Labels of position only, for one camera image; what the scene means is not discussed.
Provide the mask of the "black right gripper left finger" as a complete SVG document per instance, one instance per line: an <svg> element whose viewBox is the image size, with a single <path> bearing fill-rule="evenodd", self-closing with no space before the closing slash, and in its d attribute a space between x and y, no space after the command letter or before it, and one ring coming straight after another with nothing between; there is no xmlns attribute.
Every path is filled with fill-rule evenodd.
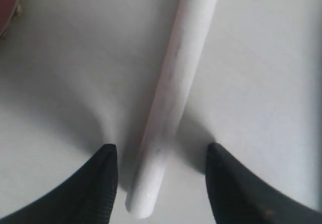
<svg viewBox="0 0 322 224"><path fill-rule="evenodd" d="M105 144L62 184L1 223L109 223L117 188L117 149Z"/></svg>

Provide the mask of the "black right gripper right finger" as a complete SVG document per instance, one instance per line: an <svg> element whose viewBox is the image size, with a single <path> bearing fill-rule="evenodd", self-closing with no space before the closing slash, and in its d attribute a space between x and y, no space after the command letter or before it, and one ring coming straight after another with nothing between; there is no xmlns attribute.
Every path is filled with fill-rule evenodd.
<svg viewBox="0 0 322 224"><path fill-rule="evenodd" d="M321 223L321 212L273 188L215 142L207 147L205 181L216 223Z"/></svg>

